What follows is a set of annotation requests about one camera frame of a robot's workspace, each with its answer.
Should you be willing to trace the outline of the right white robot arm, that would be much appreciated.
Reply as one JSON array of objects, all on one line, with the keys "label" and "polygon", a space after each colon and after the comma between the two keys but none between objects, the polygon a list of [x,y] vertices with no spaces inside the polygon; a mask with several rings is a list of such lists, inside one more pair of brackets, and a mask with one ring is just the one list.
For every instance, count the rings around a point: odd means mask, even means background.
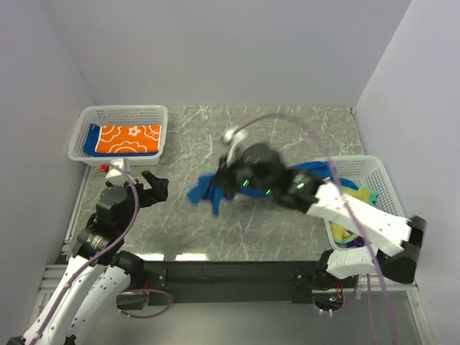
[{"label": "right white robot arm", "polygon": [[273,197],[276,204],[343,226],[363,238],[359,248],[326,250],[308,279],[321,290],[355,275],[377,273],[388,280],[415,280],[426,221],[405,218],[375,208],[345,194],[338,183],[304,167],[288,167],[267,144],[244,150],[232,147],[218,160],[213,182],[234,196],[252,188]]}]

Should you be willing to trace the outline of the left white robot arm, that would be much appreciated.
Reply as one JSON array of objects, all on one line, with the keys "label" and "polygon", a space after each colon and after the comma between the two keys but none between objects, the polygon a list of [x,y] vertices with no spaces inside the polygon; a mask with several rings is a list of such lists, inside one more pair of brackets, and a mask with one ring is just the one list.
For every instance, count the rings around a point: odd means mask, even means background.
[{"label": "left white robot arm", "polygon": [[78,235],[64,274],[37,320],[10,344],[82,344],[96,319],[116,307],[118,295],[145,283],[144,260],[122,251],[139,210],[168,197],[169,181],[142,172],[149,188],[128,172],[106,173],[106,189]]}]

